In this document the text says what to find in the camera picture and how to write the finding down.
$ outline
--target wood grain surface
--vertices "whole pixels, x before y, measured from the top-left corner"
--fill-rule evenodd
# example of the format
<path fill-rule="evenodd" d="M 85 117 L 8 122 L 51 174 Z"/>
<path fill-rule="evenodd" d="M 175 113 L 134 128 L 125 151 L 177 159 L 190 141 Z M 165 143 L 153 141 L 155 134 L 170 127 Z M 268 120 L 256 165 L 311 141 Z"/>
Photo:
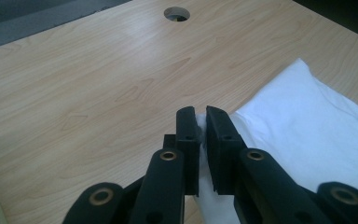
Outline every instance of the wood grain surface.
<path fill-rule="evenodd" d="M 296 58 L 358 104 L 358 35 L 290 0 L 134 0 L 0 47 L 8 222 L 61 223 L 87 187 L 129 185 L 178 109 L 233 112 Z M 202 223 L 192 198 L 185 217 Z"/>

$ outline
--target white fabric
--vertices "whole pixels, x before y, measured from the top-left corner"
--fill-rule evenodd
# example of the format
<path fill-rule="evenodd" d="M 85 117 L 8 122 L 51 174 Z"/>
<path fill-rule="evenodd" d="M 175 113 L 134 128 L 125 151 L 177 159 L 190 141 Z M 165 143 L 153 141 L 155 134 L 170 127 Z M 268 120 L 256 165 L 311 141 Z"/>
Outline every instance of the white fabric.
<path fill-rule="evenodd" d="M 358 105 L 313 77 L 302 60 L 231 119 L 248 147 L 269 152 L 298 185 L 315 192 L 321 183 L 337 181 L 358 189 Z M 196 198 L 205 223 L 239 223 L 232 197 L 212 192 L 205 169 Z"/>

